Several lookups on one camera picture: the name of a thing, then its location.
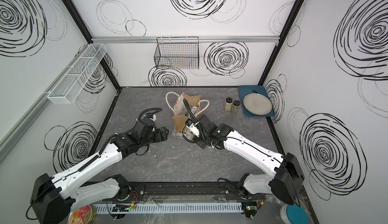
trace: black wire basket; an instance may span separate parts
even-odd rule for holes
[[[156,40],[156,68],[173,66],[180,69],[199,69],[198,37],[158,37]]]

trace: blue tray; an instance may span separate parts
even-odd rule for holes
[[[246,116],[274,116],[275,115],[275,112],[274,112],[274,109],[272,108],[271,112],[269,112],[267,115],[255,115],[254,113],[251,113],[249,112],[245,106],[244,106],[244,97],[247,96],[248,94],[251,94],[253,93],[253,90],[256,90],[256,92],[258,92],[259,94],[261,95],[264,95],[265,97],[268,98],[268,94],[267,94],[267,91],[265,91],[265,88],[263,86],[258,86],[258,85],[242,85],[242,86],[239,86],[239,95],[240,95],[240,102],[241,102],[241,105],[242,105],[242,109],[244,110],[244,114]]]

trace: gray marble countertop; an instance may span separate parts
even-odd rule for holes
[[[201,95],[201,99],[210,101],[209,107],[202,114],[216,125],[230,125],[251,141],[277,152],[265,117],[247,117],[242,108],[235,115],[224,111],[226,97],[240,100],[236,87],[126,87],[117,100],[97,151],[108,136],[131,129],[139,113],[151,107],[163,108],[163,111],[157,114],[156,126],[165,126],[170,130],[168,140],[151,144],[148,153],[143,156],[132,154],[111,165],[91,181],[102,181],[115,174],[123,175],[130,182],[216,181],[218,178],[238,181],[244,173],[264,173],[253,163],[233,152],[210,147],[201,149],[195,143],[172,137],[173,112],[165,101],[165,95],[169,91],[179,95],[182,92],[190,96]],[[168,99],[170,105],[174,105],[177,97],[169,95]],[[142,153],[145,149],[139,149],[138,152]]]

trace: rope handle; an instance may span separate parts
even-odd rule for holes
[[[175,93],[175,92],[172,92],[172,91],[170,91],[170,92],[168,92],[168,93],[166,94],[166,102],[167,102],[167,105],[168,105],[168,107],[169,107],[172,111],[174,111],[174,109],[171,107],[171,105],[168,103],[168,100],[167,100],[167,96],[168,96],[169,94],[175,94],[178,98],[179,98],[179,95],[178,95],[177,93]]]
[[[167,99],[168,95],[170,95],[170,94],[174,94],[174,95],[176,95],[177,97],[179,97],[180,95],[178,95],[177,93],[172,92],[172,91],[170,91],[170,92],[168,92],[168,93],[166,94],[166,103],[167,103],[168,107],[169,107],[172,111],[174,111],[174,109],[173,109],[173,108],[171,107],[171,105],[168,103],[168,99]],[[194,115],[195,117],[197,117],[197,115],[199,115],[202,111],[206,110],[207,107],[208,107],[209,104],[210,104],[210,102],[209,102],[208,100],[200,100],[200,101],[198,102],[199,106],[201,106],[201,102],[207,102],[208,104],[205,106],[205,108],[203,108],[202,110],[198,111],[197,114]]]
[[[195,117],[197,117],[197,115],[199,115],[202,111],[206,110],[206,108],[209,106],[210,102],[208,100],[200,100],[199,101],[199,105],[201,105],[201,102],[207,102],[208,104],[205,106],[205,108],[203,108],[202,110],[198,111],[197,114],[194,114]]]

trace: teal lid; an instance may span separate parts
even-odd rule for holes
[[[286,208],[286,214],[292,224],[308,224],[307,213],[302,207],[289,205]]]

